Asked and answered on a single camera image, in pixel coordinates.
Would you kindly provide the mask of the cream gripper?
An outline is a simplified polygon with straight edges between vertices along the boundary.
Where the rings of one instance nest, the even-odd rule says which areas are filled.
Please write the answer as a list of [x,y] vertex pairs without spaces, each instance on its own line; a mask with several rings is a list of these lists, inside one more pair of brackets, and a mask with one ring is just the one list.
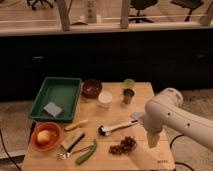
[[147,133],[147,141],[148,141],[148,146],[150,148],[156,147],[159,139],[160,139],[159,133],[150,133],[150,132]]

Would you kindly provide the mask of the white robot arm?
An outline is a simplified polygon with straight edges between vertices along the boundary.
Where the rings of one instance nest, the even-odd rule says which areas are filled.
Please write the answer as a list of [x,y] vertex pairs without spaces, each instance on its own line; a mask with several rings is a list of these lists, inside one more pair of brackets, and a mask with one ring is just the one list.
[[213,151],[213,121],[181,109],[182,104],[183,96],[178,90],[164,89],[146,102],[144,128],[155,134],[166,125]]

